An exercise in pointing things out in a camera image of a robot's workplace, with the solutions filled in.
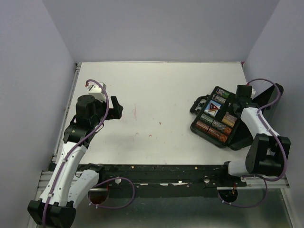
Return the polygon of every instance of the lavender wall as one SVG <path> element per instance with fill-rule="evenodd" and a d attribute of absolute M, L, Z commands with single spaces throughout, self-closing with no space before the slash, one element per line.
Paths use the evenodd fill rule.
<path fill-rule="evenodd" d="M 284 95 L 272 125 L 291 140 L 287 177 L 296 213 L 304 225 L 304 1 L 281 0 L 245 62 L 248 80 L 280 83 Z M 259 91 L 266 83 L 254 84 Z"/>
<path fill-rule="evenodd" d="M 24 228 L 51 159 L 75 64 L 41 0 L 0 4 L 0 222 Z"/>
<path fill-rule="evenodd" d="M 244 61 L 278 0 L 43 0 L 85 61 Z"/>

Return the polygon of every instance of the purple cable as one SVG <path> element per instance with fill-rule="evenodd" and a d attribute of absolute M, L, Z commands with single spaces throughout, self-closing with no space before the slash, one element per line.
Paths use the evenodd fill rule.
<path fill-rule="evenodd" d="M 264 197 L 262 198 L 262 200 L 259 201 L 259 202 L 256 203 L 256 204 L 253 204 L 253 205 L 232 204 L 232 203 L 228 203 L 228 202 L 224 201 L 224 200 L 221 198 L 221 196 L 220 196 L 219 193 L 218 193 L 218 197 L 219 197 L 219 199 L 222 201 L 222 203 L 225 203 L 225 204 L 227 204 L 227 205 L 230 205 L 230 206 L 233 206 L 233 207 L 236 207 L 236 208 L 253 208 L 253 207 L 260 206 L 262 203 L 264 203 L 264 201 L 266 200 L 267 195 L 268 195 L 268 186 L 267 186 L 266 180 L 263 179 L 263 181 L 264 181 L 264 183 L 265 183 L 265 190 L 266 190 L 266 192 L 265 192 L 265 195 L 264 195 Z"/>
<path fill-rule="evenodd" d="M 267 81 L 267 82 L 271 83 L 276 88 L 276 90 L 277 90 L 276 99 L 273 102 L 270 102 L 269 104 L 266 104 L 266 105 L 260 107 L 257 110 L 257 116 L 258 116 L 258 118 L 260 119 L 260 121 L 262 122 L 262 124 L 264 125 L 264 127 L 269 131 L 269 133 L 274 137 L 275 141 L 277 142 L 278 146 L 280 147 L 280 150 L 281 150 L 281 153 L 282 153 L 282 157 L 283 157 L 283 161 L 284 161 L 284 165 L 283 165 L 282 173 L 280 174 L 280 176 L 278 176 L 276 178 L 270 179 L 270 178 L 265 178 L 265 177 L 263 177 L 261 175 L 256 175 L 256 176 L 258 176 L 259 178 L 262 178 L 265 181 L 272 181 L 272 182 L 274 182 L 274 181 L 278 181 L 279 179 L 281 179 L 285 175 L 286 170 L 287 170 L 287 157 L 286 157 L 285 150 L 284 150 L 284 148 L 283 148 L 283 146 L 282 146 L 279 138 L 275 135 L 275 133 L 271 129 L 269 129 L 268 124 L 264 121 L 263 117 L 261 116 L 261 111 L 262 111 L 262 109 L 267 108 L 267 107 L 273 105 L 274 103 L 276 103 L 280 99 L 281 93 L 280 93 L 279 87 L 277 87 L 277 85 L 274 82 L 272 82 L 272 81 L 270 81 L 268 79 L 257 78 L 257 79 L 249 81 L 248 84 L 251 83 L 251 82 L 257 81 L 257 80 Z"/>
<path fill-rule="evenodd" d="M 106 101 L 106 111 L 105 111 L 104 117 L 103 117 L 103 119 L 100 121 L 99 125 L 97 125 L 97 127 L 96 127 L 90 134 L 88 134 L 86 137 L 84 137 L 82 140 L 80 140 L 75 146 L 73 146 L 73 147 L 71 148 L 71 150 L 66 154 L 64 160 L 67 160 L 67 159 L 69 158 L 69 156 L 72 154 L 72 152 L 74 151 L 74 149 L 76 149 L 76 148 L 77 148 L 79 145 L 81 145 L 85 140 L 87 140 L 87 138 L 89 138 L 90 136 L 92 136 L 92 135 L 93 135 L 93 134 L 102 126 L 102 125 L 103 125 L 103 123 L 104 123 L 104 121 L 105 121 L 105 119 L 106 119 L 106 117 L 108 116 L 108 113 L 109 113 L 109 107 L 110 107 L 110 106 L 109 106 L 109 97 L 108 97 L 108 94 L 106 93 L 105 89 L 101 86 L 101 84 L 100 84 L 99 82 L 97 82 L 97 81 L 95 81 L 95 80 L 93 80 L 93 79 L 87 80 L 87 81 L 85 82 L 85 84 L 87 85 L 89 82 L 94 82 L 94 83 L 97 84 L 97 85 L 101 88 L 101 90 L 103 91 L 103 93 L 104 93 L 104 95 L 105 95 L 105 98 L 106 98 L 106 100 L 105 100 L 105 101 Z M 50 191 L 49 191 L 49 194 L 51 194 L 51 195 L 52 195 L 53 192 L 54 192 L 56 183 L 57 183 L 57 181 L 58 181 L 58 178 L 59 178 L 59 176 L 60 176 L 60 174 L 61 174 L 61 172 L 62 172 L 62 169 L 63 169 L 65 163 L 66 163 L 66 162 L 61 163 L 61 165 L 60 165 L 60 167 L 59 167 L 59 169 L 58 169 L 58 172 L 57 172 L 57 174 L 56 174 L 56 176 L 55 176 L 55 178 L 54 178 L 52 187 L 51 187 L 51 189 L 50 189 Z M 47 201 L 46 201 L 46 203 L 45 203 L 45 205 L 44 205 L 44 208 L 43 208 L 43 214 L 42 214 L 42 226 L 43 226 L 43 228 L 46 228 L 46 215 L 47 215 L 47 209 L 48 209 L 48 204 L 49 204 L 50 200 L 51 200 L 51 197 L 49 196 L 49 197 L 47 198 Z"/>
<path fill-rule="evenodd" d="M 90 201 L 90 204 L 89 204 L 89 205 L 93 204 L 93 205 L 96 206 L 96 207 L 104 208 L 104 209 L 121 209 L 121 208 L 125 208 L 125 207 L 129 206 L 129 205 L 132 203 L 132 201 L 134 200 L 134 197 L 135 197 L 135 187 L 134 187 L 134 184 L 132 183 L 132 181 L 130 181 L 128 178 L 125 178 L 125 177 L 115 177 L 115 178 L 111 178 L 111 179 L 108 179 L 108 180 L 106 180 L 106 181 L 103 181 L 103 182 L 101 182 L 101 183 L 95 185 L 93 188 L 96 188 L 96 187 L 98 187 L 98 186 L 100 186 L 100 185 L 103 185 L 103 184 L 105 184 L 105 183 L 108 183 L 108 182 L 110 182 L 110 181 L 114 181 L 114 180 L 117 180 L 117 179 L 126 180 L 126 181 L 128 181 L 128 182 L 131 184 L 132 189 L 133 189 L 133 194 L 132 194 L 132 197 L 131 197 L 131 199 L 129 200 L 129 202 L 127 202 L 125 205 L 122 205 L 122 206 L 119 206 L 119 207 L 107 207 L 107 206 L 102 206 L 102 205 L 99 205 L 99 204 L 94 204 L 94 203 L 92 203 L 92 201 L 91 201 L 91 199 L 90 199 L 90 195 L 88 195 L 88 199 L 89 199 L 89 201 Z"/>

